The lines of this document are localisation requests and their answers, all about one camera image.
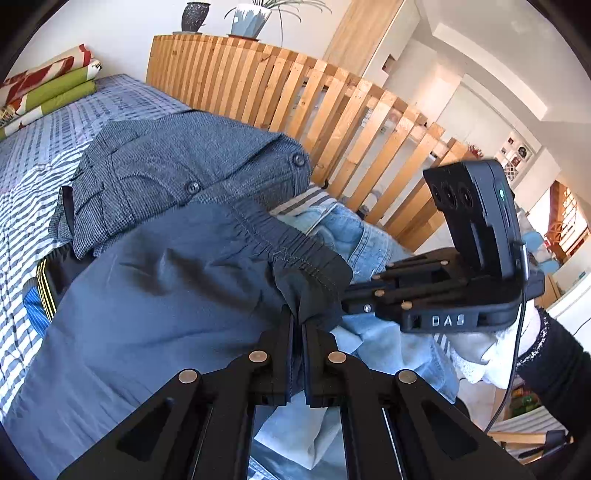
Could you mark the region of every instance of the plant pot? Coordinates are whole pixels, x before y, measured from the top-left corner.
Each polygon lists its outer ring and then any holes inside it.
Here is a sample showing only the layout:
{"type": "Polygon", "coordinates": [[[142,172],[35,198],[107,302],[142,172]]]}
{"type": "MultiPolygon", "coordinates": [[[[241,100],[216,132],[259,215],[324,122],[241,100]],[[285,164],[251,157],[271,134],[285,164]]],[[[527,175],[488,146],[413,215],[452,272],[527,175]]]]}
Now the plant pot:
{"type": "Polygon", "coordinates": [[[181,30],[184,32],[196,32],[203,25],[208,13],[209,4],[204,2],[189,2],[183,12],[181,30]]]}
{"type": "Polygon", "coordinates": [[[257,38],[269,20],[271,10],[252,4],[238,4],[234,12],[232,35],[257,38]]]}

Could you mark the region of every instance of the glove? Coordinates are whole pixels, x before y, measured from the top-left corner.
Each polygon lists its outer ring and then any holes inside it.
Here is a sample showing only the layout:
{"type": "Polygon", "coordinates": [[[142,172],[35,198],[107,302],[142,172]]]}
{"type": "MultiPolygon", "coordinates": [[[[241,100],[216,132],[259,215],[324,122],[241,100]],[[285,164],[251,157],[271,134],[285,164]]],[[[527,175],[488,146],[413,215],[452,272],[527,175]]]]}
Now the glove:
{"type": "MultiPolygon", "coordinates": [[[[517,337],[518,319],[519,314],[513,325],[499,332],[448,335],[452,363],[470,383],[483,380],[498,388],[506,389],[508,387],[515,350],[515,339],[517,337]],[[486,346],[487,342],[492,343],[483,351],[483,347],[486,346]]],[[[540,332],[540,327],[540,314],[535,308],[534,301],[530,300],[525,306],[525,318],[519,341],[518,355],[523,355],[532,347],[540,332]]]]}

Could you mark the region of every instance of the shirt button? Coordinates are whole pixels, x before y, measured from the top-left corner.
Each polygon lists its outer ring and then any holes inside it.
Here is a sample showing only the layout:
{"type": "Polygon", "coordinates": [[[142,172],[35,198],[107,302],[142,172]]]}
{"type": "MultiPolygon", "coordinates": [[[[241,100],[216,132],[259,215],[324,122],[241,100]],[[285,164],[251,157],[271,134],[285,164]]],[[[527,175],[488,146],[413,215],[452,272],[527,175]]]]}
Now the shirt button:
{"type": "Polygon", "coordinates": [[[199,191],[199,189],[199,184],[196,181],[190,181],[185,185],[185,190],[187,190],[187,193],[189,195],[195,195],[199,191]]]}
{"type": "Polygon", "coordinates": [[[291,156],[291,161],[296,167],[303,167],[306,165],[306,158],[301,153],[296,153],[291,156]]]}

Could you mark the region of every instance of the elastic waistband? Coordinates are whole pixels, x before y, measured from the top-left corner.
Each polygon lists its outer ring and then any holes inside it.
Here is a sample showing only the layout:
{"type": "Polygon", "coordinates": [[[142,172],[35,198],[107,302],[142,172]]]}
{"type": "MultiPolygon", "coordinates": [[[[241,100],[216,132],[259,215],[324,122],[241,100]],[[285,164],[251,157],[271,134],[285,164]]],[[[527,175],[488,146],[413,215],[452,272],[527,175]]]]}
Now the elastic waistband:
{"type": "Polygon", "coordinates": [[[271,216],[251,200],[226,205],[241,225],[267,248],[274,261],[284,267],[297,267],[314,276],[338,299],[349,285],[352,272],[337,253],[309,238],[296,228],[271,216]]]}

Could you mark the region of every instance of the metal rivet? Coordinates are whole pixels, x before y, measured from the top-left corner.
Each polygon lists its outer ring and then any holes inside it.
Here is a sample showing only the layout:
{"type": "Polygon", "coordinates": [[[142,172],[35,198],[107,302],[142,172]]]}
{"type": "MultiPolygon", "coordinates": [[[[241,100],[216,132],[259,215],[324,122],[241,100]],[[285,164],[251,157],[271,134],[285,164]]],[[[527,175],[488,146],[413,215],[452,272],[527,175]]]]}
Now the metal rivet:
{"type": "Polygon", "coordinates": [[[190,181],[189,183],[187,183],[187,186],[185,187],[189,195],[195,195],[200,188],[201,187],[199,186],[199,183],[196,181],[190,181]]]}
{"type": "Polygon", "coordinates": [[[402,370],[398,374],[398,379],[402,383],[406,383],[406,384],[410,385],[410,384],[413,384],[417,381],[417,374],[415,372],[413,372],[412,370],[402,370]]]}
{"type": "Polygon", "coordinates": [[[178,374],[178,381],[181,383],[193,383],[197,380],[197,372],[195,370],[183,370],[178,374]]]}
{"type": "Polygon", "coordinates": [[[333,364],[341,364],[347,360],[347,355],[343,352],[331,352],[329,353],[329,361],[333,364]]]}
{"type": "Polygon", "coordinates": [[[260,364],[267,360],[269,356],[267,355],[267,352],[263,352],[262,350],[255,350],[254,352],[251,352],[250,355],[248,355],[248,358],[251,362],[260,364]]]}
{"type": "Polygon", "coordinates": [[[304,156],[300,153],[296,153],[293,157],[292,157],[293,163],[296,167],[303,167],[304,165],[306,165],[306,159],[304,158],[304,156]]]}

